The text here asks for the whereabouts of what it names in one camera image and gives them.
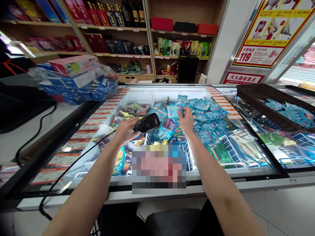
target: person's left hand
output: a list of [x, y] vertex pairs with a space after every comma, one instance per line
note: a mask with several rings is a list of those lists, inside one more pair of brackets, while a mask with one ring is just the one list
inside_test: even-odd
[[139, 133], [135, 132], [133, 128], [139, 122], [139, 120], [140, 119], [137, 117], [133, 117], [120, 122], [112, 142], [118, 144], [119, 146], [123, 146], [126, 142], [129, 142], [130, 140], [137, 137]]

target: barcode scanner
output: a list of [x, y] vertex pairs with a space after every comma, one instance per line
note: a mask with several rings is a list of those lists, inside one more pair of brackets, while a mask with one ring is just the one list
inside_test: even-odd
[[143, 117], [134, 127], [134, 131], [138, 133], [149, 133], [153, 130], [158, 129], [161, 123], [158, 119], [157, 114], [152, 113]]

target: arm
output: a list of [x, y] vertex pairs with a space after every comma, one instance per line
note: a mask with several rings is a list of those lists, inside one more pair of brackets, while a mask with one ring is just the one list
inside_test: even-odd
[[44, 236], [90, 235], [106, 200], [118, 152], [138, 135], [133, 131], [138, 121], [138, 118], [130, 118], [118, 125], [114, 138], [106, 144], [90, 171], [52, 219]]
[[236, 185], [194, 134], [189, 108], [178, 111], [180, 127], [196, 160], [204, 191], [216, 212], [224, 235], [265, 235]]

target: hand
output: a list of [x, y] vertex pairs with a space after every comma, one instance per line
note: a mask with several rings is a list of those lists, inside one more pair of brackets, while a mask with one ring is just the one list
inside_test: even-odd
[[193, 114], [191, 113], [188, 107], [183, 108], [184, 117], [181, 114], [180, 110], [177, 111], [179, 117], [179, 124], [185, 136], [188, 136], [190, 133], [193, 133]]
[[129, 142], [130, 140], [137, 137], [139, 133], [135, 132], [133, 128], [138, 122], [139, 119], [137, 117], [120, 122], [112, 142], [119, 146], [123, 146], [126, 142]]

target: black speaker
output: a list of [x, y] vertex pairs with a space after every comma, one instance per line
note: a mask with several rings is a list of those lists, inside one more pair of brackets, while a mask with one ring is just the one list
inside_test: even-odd
[[194, 84], [199, 58], [194, 55], [179, 55], [178, 83]]

